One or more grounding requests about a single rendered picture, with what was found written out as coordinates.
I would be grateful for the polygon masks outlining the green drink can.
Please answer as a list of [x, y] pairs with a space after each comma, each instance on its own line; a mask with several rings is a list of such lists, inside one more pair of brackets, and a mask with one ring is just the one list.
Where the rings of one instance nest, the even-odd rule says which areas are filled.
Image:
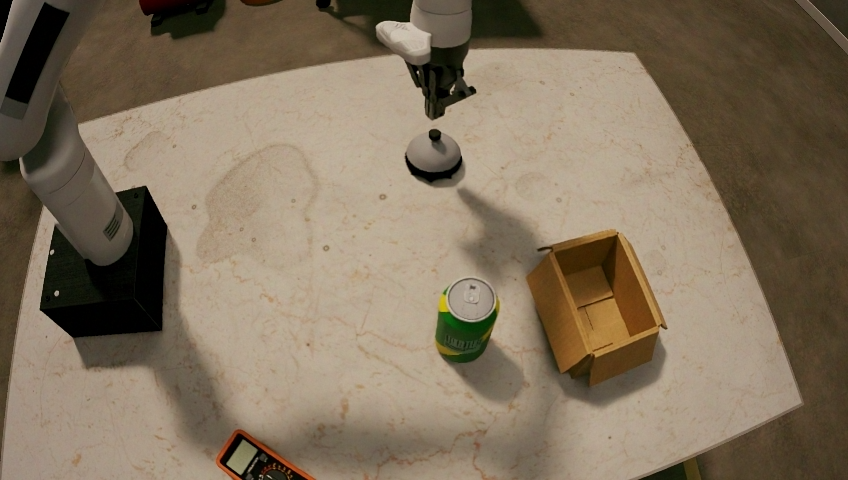
[[485, 351], [499, 314], [493, 287], [478, 277], [463, 277], [441, 295], [435, 344], [440, 354], [456, 363], [471, 362]]

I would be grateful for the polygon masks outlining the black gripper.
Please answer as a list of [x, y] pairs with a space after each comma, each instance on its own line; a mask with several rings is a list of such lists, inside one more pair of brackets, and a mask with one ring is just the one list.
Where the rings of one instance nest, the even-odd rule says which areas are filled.
[[[473, 86], [468, 87], [463, 79], [463, 62], [469, 52], [469, 43], [470, 38], [455, 47], [430, 46], [431, 59], [428, 63], [432, 65], [412, 65], [404, 60], [415, 86], [422, 88], [425, 115], [432, 121], [444, 116], [446, 107], [476, 94], [476, 89]], [[451, 95], [450, 90], [454, 83]]]

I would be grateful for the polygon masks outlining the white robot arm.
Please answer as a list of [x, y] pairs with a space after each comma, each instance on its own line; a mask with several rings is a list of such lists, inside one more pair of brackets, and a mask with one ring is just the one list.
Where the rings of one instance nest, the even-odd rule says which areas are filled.
[[[133, 223], [81, 138], [58, 82], [105, 2], [13, 0], [0, 42], [0, 161], [19, 158], [23, 179], [55, 226], [100, 266], [127, 251]], [[413, 0], [410, 23], [381, 22], [376, 36], [407, 62], [426, 64], [430, 46], [468, 41], [471, 3]]]

